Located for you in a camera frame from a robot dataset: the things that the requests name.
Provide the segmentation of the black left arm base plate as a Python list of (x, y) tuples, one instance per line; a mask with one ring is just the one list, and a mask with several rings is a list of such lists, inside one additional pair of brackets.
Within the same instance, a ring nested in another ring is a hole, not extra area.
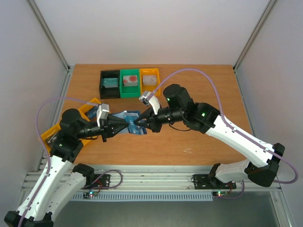
[(105, 174), (102, 177), (100, 177), (96, 182), (94, 182), (92, 185), (87, 187), (88, 190), (93, 189), (108, 189), (110, 186), (110, 174)]

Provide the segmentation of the blue VIP credit card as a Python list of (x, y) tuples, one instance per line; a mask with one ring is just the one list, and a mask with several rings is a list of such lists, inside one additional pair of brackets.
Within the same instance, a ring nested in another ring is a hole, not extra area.
[(129, 111), (124, 113), (124, 119), (128, 123), (128, 126), (124, 129), (124, 133), (133, 135), (147, 134), (147, 130), (143, 126), (139, 126), (134, 123), (140, 115), (139, 111)]

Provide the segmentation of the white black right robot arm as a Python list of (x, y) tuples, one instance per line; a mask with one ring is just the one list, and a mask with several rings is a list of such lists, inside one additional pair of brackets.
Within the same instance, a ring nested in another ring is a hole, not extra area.
[(190, 130), (214, 137), (244, 155), (243, 161), (217, 163), (212, 167), (208, 182), (213, 188), (247, 179), (262, 187), (269, 187), (274, 182), (280, 162), (277, 155), (282, 156), (285, 150), (282, 144), (272, 145), (255, 138), (222, 117), (210, 104), (194, 102), (187, 90), (178, 84), (163, 91), (167, 107), (161, 107), (157, 97), (150, 95), (151, 92), (145, 91), (140, 96), (148, 109), (134, 121), (135, 125), (160, 132), (164, 124), (183, 122)]

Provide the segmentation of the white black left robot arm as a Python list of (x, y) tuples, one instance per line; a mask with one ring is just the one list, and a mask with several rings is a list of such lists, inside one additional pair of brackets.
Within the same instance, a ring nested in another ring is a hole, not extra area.
[(85, 164), (76, 165), (62, 186), (59, 182), (82, 150), (83, 139), (94, 140), (101, 136), (106, 141), (128, 127), (128, 122), (110, 114), (107, 107), (98, 107), (95, 122), (82, 118), (77, 109), (68, 109), (62, 114), (60, 130), (47, 156), (45, 169), (25, 201), (4, 218), (9, 227), (52, 227), (72, 196), (95, 184), (94, 168)]

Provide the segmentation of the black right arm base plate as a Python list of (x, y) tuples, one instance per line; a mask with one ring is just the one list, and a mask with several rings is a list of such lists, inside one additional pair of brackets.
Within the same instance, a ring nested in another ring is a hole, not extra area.
[(223, 190), (223, 189), (236, 189), (236, 183), (232, 181), (223, 183), (215, 177), (209, 177), (208, 174), (195, 174), (191, 177), (191, 182), (194, 184), (195, 190)]

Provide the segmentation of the blue zip card holder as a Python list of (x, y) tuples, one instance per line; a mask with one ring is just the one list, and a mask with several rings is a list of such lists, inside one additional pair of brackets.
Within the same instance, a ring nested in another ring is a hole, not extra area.
[(145, 135), (147, 130), (143, 126), (134, 123), (141, 116), (140, 111), (125, 110), (119, 113), (111, 113), (108, 115), (112, 134), (133, 134)]

